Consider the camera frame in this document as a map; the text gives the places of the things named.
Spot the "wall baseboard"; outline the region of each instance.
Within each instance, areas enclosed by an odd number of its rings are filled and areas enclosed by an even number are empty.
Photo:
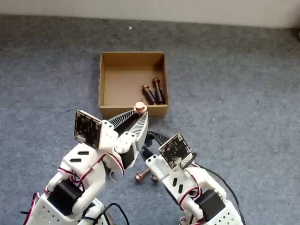
[[[0,0],[0,13],[300,28],[299,0]]]

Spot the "cardboard box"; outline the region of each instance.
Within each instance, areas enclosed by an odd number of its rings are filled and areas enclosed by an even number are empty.
[[[148,85],[155,94],[152,80],[158,78],[165,105],[148,105],[142,86]],[[99,107],[105,118],[133,109],[142,101],[149,116],[165,116],[169,99],[162,52],[104,52],[100,57]]]

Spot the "gray carpet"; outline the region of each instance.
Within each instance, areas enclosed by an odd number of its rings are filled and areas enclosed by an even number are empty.
[[[170,108],[150,128],[180,131],[235,190],[248,225],[298,224],[300,43],[290,30],[0,16],[1,224],[23,223],[19,211],[77,144],[75,109],[101,118],[99,53],[134,50],[166,53]],[[181,212],[163,186],[135,184],[145,167],[138,158],[99,199],[133,225],[175,225]]]

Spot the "screw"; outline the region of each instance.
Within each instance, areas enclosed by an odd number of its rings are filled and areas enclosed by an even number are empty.
[[[137,114],[143,114],[143,113],[145,113],[147,111],[147,106],[143,102],[137,102],[135,104],[135,107],[133,108],[133,110]]]
[[[159,86],[160,80],[158,78],[155,78],[152,80],[153,87],[155,88],[155,97],[156,102],[160,105],[165,103],[165,98],[163,95],[163,91],[161,90]]]
[[[152,175],[151,179],[154,183],[158,183],[158,178],[156,176]]]
[[[144,178],[148,175],[150,173],[150,169],[148,168],[148,169],[146,169],[146,170],[144,170],[143,172],[141,172],[140,174],[136,174],[135,175],[135,181],[139,184],[139,183],[141,183],[143,180],[144,180]]]
[[[145,95],[145,97],[150,105],[156,105],[155,97],[154,97],[152,91],[149,90],[149,86],[143,85],[142,93]]]

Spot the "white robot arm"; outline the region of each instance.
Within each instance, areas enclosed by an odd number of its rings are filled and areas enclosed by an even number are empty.
[[[96,199],[105,185],[106,171],[113,180],[132,167],[148,129],[145,108],[110,120],[76,111],[75,138],[80,142],[63,159],[45,192],[35,193],[24,225],[111,224]]]
[[[159,152],[145,162],[184,212],[181,225],[243,225],[225,190],[194,163],[196,154],[181,134],[162,144]]]

